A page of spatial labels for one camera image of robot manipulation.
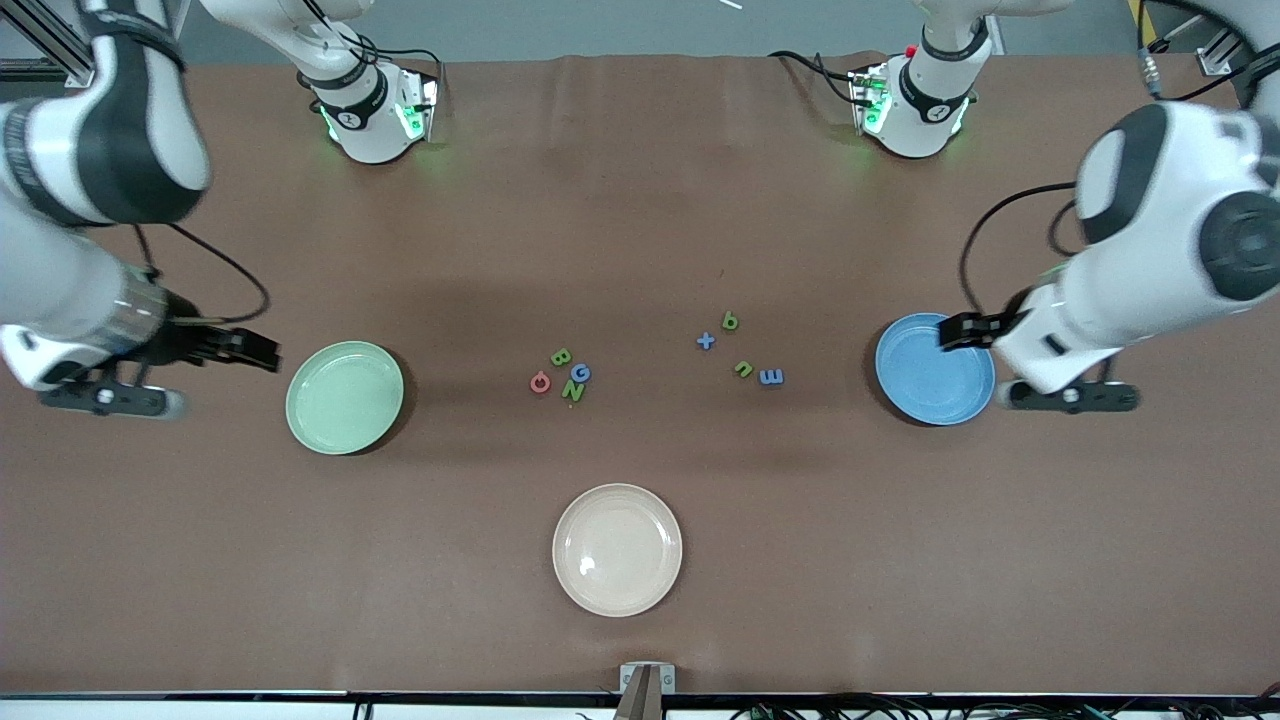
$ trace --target brown paper mat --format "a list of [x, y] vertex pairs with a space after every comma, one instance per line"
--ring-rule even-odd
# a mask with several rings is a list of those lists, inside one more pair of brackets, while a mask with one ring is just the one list
[[[690, 692], [1275, 679], [1275, 305], [1125, 352], [1132, 415], [925, 429], [864, 374], [888, 322], [963, 307], [986, 208], [1070, 179], [1143, 102], [1132, 59], [993, 59], [925, 161], [776, 60], [567, 58], [451, 68], [438, 143], [360, 167], [292, 76], [191, 72], [216, 183], [188, 225], [270, 284], [253, 328], [283, 373], [161, 369], [191, 397], [175, 424], [44, 410], [0, 374], [0, 688], [594, 689], [635, 659]], [[991, 224], [988, 305], [1055, 263], [1064, 200]], [[152, 241], [205, 311], [252, 302]], [[741, 328], [703, 352], [727, 309]], [[324, 457], [284, 393], [348, 338], [404, 360], [416, 411]], [[561, 346], [594, 373], [572, 409], [527, 389]], [[785, 387], [737, 379], [744, 359]], [[552, 574], [557, 518], [607, 482], [685, 533], [672, 593], [626, 620]]]

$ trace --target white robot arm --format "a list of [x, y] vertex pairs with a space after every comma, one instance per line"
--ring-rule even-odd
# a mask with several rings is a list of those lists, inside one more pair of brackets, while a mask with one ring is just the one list
[[[1267, 24], [1251, 41], [1274, 47], [1280, 23]], [[1079, 169], [1088, 246], [1004, 313], [948, 318], [943, 347], [992, 347], [1019, 377], [1002, 388], [1012, 407], [1133, 410], [1135, 388], [1084, 373], [1130, 345], [1243, 313], [1280, 290], [1276, 83], [1280, 76], [1261, 81], [1249, 111], [1157, 102], [1121, 119]]]
[[991, 56], [987, 15], [1043, 15], [1073, 0], [911, 0], [924, 12], [914, 55], [869, 68], [854, 83], [860, 132], [904, 158], [927, 158], [960, 131], [973, 82]]
[[209, 14], [279, 50], [320, 99], [329, 136], [360, 163], [387, 163], [429, 140], [438, 78], [379, 56], [343, 24], [374, 0], [201, 0]]
[[145, 370], [119, 383], [118, 363], [274, 372], [279, 359], [248, 331], [182, 324], [195, 306], [84, 237], [84, 227], [182, 219], [210, 173], [161, 0], [87, 0], [83, 20], [90, 88], [0, 105], [0, 351], [46, 405], [173, 416], [178, 393], [143, 386]]

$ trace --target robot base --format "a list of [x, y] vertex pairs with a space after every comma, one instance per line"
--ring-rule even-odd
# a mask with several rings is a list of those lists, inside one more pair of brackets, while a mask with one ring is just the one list
[[[378, 165], [389, 163], [415, 142], [430, 141], [431, 123], [439, 96], [439, 81], [392, 63], [379, 63], [378, 70], [385, 76], [392, 92], [383, 105], [369, 118], [366, 127], [349, 129], [346, 113], [329, 115], [321, 108], [321, 117], [329, 126], [329, 138], [342, 146], [343, 152], [357, 163]], [[352, 117], [352, 123], [358, 118]]]
[[928, 158], [946, 146], [951, 136], [960, 132], [966, 99], [954, 113], [955, 118], [942, 123], [927, 123], [920, 113], [902, 100], [899, 76], [908, 58], [899, 55], [888, 63], [868, 68], [865, 73], [850, 74], [851, 97], [867, 100], [870, 108], [854, 105], [854, 127], [859, 135], [878, 140], [886, 150], [904, 158]]

